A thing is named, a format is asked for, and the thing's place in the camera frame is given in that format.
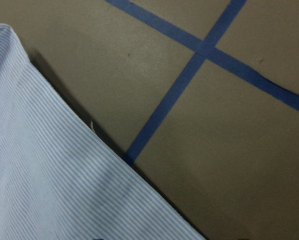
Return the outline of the light blue striped shirt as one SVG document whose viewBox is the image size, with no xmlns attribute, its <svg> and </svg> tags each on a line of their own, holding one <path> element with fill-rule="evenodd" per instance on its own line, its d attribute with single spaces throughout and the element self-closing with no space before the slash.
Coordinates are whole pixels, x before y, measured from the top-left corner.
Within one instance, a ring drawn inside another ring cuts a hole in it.
<svg viewBox="0 0 299 240">
<path fill-rule="evenodd" d="M 0 23 L 0 240 L 200 240 Z"/>
</svg>

